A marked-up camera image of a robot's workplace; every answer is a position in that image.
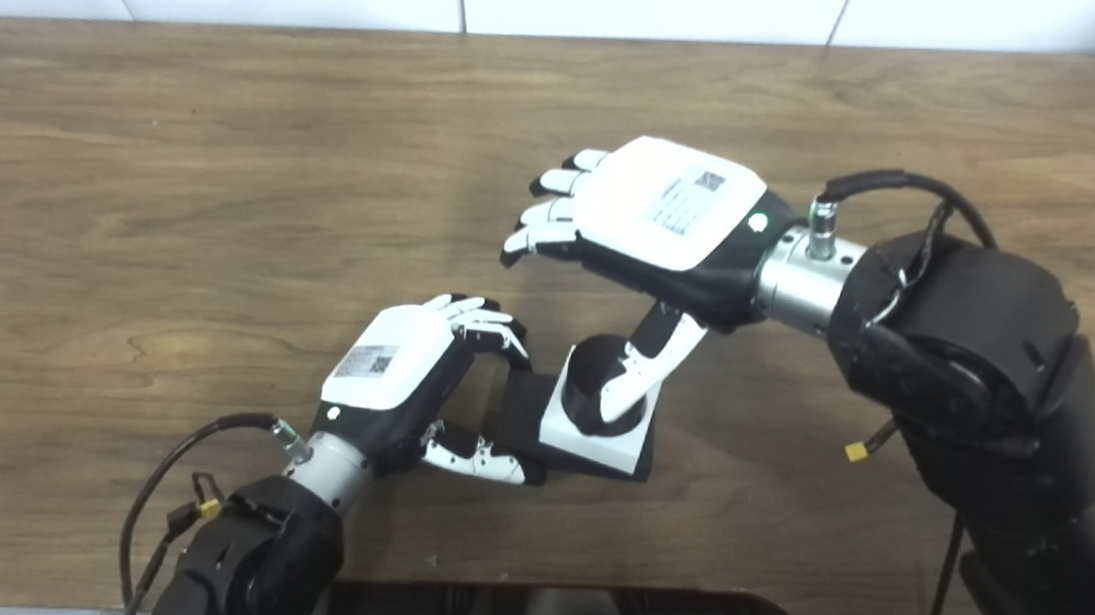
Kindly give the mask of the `white and black right hand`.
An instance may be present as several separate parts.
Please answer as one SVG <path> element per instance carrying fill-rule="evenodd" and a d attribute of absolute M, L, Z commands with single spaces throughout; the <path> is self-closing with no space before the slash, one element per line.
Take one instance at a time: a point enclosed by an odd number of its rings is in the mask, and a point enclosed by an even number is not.
<path fill-rule="evenodd" d="M 655 300 L 575 420 L 614 423 L 711 329 L 766 318 L 766 258 L 804 225 L 753 170 L 650 135 L 613 152 L 583 150 L 530 185 L 538 204 L 502 245 L 502 266 L 530 253 Z"/>

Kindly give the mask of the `white and black left hand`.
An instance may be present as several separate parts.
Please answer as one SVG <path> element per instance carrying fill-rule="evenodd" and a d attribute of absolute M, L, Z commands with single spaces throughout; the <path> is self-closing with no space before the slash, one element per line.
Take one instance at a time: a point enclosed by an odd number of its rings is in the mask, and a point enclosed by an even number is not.
<path fill-rule="evenodd" d="M 527 329 L 496 299 L 446 293 L 378 312 L 330 370 L 312 431 L 347 441 L 376 474 L 420 463 L 458 476 L 542 486 L 548 471 L 496 441 L 468 436 L 440 411 L 479 355 L 532 369 Z"/>

